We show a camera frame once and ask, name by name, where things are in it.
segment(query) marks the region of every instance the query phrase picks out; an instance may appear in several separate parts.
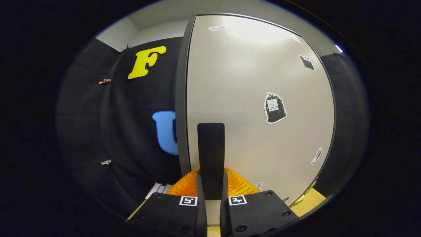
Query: blue letter u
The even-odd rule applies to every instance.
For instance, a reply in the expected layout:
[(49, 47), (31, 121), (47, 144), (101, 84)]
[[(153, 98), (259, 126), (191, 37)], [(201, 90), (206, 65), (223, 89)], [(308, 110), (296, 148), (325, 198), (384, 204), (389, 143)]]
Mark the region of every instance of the blue letter u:
[(152, 114), (152, 119), (157, 123), (157, 136), (159, 146), (166, 152), (178, 155), (177, 143), (174, 140), (173, 121), (176, 113), (173, 111), (160, 111)]

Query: white wall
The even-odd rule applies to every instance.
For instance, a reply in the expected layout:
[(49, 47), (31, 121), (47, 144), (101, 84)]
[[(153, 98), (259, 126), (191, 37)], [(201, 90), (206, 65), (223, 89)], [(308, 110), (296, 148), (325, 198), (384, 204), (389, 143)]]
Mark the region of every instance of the white wall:
[(286, 27), (300, 34), (319, 56), (331, 54), (330, 48), (339, 52), (335, 43), (310, 22), (263, 0), (163, 0), (135, 11), (128, 17), (139, 30), (143, 30), (156, 24), (187, 20), (192, 14), (211, 12), (247, 15)]
[(132, 21), (125, 17), (122, 20), (111, 25), (96, 38), (110, 47), (121, 51), (130, 45), (132, 39), (139, 33)]
[(130, 41), (129, 45), (134, 47), (136, 45), (155, 40), (182, 37), (184, 35), (184, 31), (186, 30), (188, 22), (189, 20), (182, 20), (144, 29), (134, 36), (134, 38)]

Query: yellow letter f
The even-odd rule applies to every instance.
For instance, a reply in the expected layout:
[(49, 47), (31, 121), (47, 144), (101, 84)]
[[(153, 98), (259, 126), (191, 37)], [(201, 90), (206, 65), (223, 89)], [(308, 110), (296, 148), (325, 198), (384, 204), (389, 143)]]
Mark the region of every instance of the yellow letter f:
[(150, 48), (147, 50), (140, 51), (136, 53), (136, 61), (134, 62), (133, 71), (129, 74), (128, 78), (133, 79), (136, 77), (145, 76), (148, 74), (148, 70), (145, 69), (146, 63), (152, 67), (158, 58), (158, 54), (163, 54), (167, 51), (167, 48), (165, 46), (160, 46), (156, 48)]

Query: black fabric backdrop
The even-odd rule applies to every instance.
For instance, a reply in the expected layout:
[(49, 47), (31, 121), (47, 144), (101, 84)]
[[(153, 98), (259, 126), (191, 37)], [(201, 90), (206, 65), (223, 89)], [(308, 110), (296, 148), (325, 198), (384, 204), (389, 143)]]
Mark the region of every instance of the black fabric backdrop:
[[(57, 132), (64, 160), (86, 192), (127, 218), (155, 182), (181, 178), (179, 158), (163, 151), (152, 114), (175, 111), (175, 72), (181, 38), (119, 52), (92, 40), (70, 66), (57, 105)], [(165, 46), (146, 76), (127, 79), (136, 53)], [(109, 165), (101, 162), (110, 159)]]
[(352, 60), (344, 54), (320, 59), (334, 91), (336, 127), (329, 157), (314, 189), (328, 197), (345, 186), (360, 163), (368, 140), (370, 114), (366, 91)]

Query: orange mesh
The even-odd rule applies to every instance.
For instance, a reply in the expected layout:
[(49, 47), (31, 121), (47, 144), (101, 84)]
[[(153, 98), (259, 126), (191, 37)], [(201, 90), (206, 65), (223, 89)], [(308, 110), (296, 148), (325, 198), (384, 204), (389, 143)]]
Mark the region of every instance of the orange mesh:
[(225, 168), (228, 175), (228, 197), (259, 193), (253, 184), (232, 169)]
[[(232, 169), (225, 168), (228, 175), (228, 197), (255, 194), (260, 192), (253, 184)], [(193, 170), (174, 184), (165, 194), (197, 197), (197, 172)]]
[(175, 196), (197, 197), (197, 172), (199, 169), (190, 171), (174, 184), (165, 194)]

